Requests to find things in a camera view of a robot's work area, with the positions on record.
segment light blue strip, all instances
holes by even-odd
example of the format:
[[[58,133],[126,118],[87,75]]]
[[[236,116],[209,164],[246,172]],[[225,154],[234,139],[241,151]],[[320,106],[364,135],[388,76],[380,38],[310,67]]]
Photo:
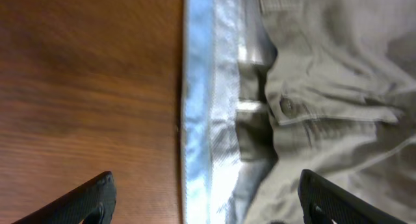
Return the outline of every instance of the light blue strip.
[[[214,0],[185,3],[183,182],[185,223],[210,223],[209,108],[213,66]]]

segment cloth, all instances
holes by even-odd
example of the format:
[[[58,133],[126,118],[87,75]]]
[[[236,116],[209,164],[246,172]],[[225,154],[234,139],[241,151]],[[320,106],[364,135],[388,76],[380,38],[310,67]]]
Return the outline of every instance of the cloth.
[[[303,169],[416,223],[416,0],[259,2],[279,159],[245,223],[303,223]]]

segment gray button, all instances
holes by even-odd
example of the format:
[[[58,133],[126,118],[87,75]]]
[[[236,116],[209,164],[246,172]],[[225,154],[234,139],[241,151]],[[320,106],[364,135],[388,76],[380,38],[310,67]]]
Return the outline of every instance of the gray button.
[[[288,118],[294,118],[299,113],[297,105],[292,100],[285,97],[280,100],[280,108]]]

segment wooden table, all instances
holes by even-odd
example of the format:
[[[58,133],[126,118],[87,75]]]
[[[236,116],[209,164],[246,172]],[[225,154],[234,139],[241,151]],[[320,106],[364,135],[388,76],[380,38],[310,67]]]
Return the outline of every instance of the wooden table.
[[[0,223],[102,171],[112,223],[180,223],[183,0],[0,0]]]

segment gray cloth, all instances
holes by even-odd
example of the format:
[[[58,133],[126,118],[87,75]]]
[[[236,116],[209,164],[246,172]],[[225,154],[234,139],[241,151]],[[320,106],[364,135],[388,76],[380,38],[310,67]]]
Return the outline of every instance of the gray cloth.
[[[279,161],[245,223],[303,223],[303,169],[416,222],[416,0],[259,2],[279,51],[265,88]]]

